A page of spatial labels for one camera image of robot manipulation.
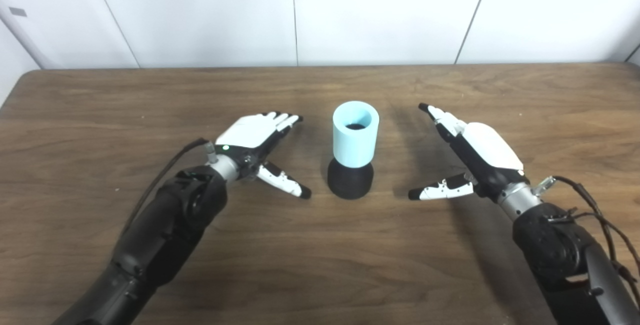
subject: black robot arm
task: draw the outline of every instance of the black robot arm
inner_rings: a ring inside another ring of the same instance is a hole
[[[215,143],[198,139],[178,152],[147,188],[115,245],[107,268],[54,325],[128,325],[158,287],[172,281],[211,221],[227,204],[227,186],[258,177],[308,199],[311,191],[267,156],[302,117],[276,111],[239,118]],[[178,158],[204,145],[208,163],[167,180],[142,213],[135,214]]]
[[[102,275],[53,324],[132,323],[156,289],[178,274],[226,203],[226,182],[211,167],[167,180],[119,239]]]

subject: cylindrical cup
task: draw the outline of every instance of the cylindrical cup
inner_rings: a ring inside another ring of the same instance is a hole
[[[333,113],[333,159],[329,163],[329,189],[343,199],[365,196],[373,183],[371,161],[375,154],[380,116],[373,106],[349,101]]]

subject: white robotic hand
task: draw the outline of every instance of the white robotic hand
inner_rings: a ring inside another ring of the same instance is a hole
[[[411,200],[456,198],[476,193],[496,202],[510,184],[529,180],[522,161],[493,127],[480,122],[466,123],[451,113],[425,103],[418,108],[429,115],[439,135],[449,143],[468,171],[439,183],[409,191]]]
[[[227,181],[257,176],[274,188],[309,199],[309,188],[266,161],[278,142],[299,122],[302,116],[276,111],[238,118],[215,140],[214,149],[207,150],[209,165]]]

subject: fingertip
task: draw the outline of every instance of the fingertip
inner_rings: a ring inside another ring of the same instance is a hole
[[[409,190],[409,200],[420,200],[420,194],[423,193],[423,188],[412,188]]]
[[[309,200],[311,199],[311,189],[304,186],[304,185],[300,185],[300,189],[302,190],[302,193],[300,193],[300,198],[301,199],[305,199],[305,200]]]

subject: white wall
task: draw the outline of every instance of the white wall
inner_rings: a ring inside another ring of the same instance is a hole
[[[640,0],[482,0],[458,63],[624,61]]]
[[[104,0],[0,0],[0,18],[44,68],[137,67]]]
[[[43,68],[624,61],[640,43],[640,0],[482,0],[465,41],[478,0],[106,1],[0,0],[0,20]]]
[[[477,4],[295,0],[299,64],[453,64]]]
[[[30,70],[40,69],[14,35],[0,21],[0,106],[5,102],[16,81]]]
[[[293,0],[107,0],[144,68],[295,66]]]

